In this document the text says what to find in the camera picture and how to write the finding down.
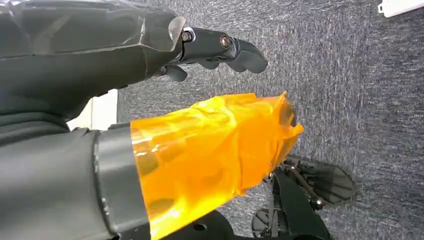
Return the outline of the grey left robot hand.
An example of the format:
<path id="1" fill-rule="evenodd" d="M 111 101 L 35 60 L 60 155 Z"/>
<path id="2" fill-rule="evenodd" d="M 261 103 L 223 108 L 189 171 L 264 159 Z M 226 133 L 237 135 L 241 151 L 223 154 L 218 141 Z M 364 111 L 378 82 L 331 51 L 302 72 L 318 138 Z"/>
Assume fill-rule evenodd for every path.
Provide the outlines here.
<path id="1" fill-rule="evenodd" d="M 251 43 L 128 0 L 0 3 L 0 237 L 159 240 L 258 185 L 303 132 L 284 94 L 223 95 L 107 130 L 88 101 L 182 64 L 261 73 Z"/>

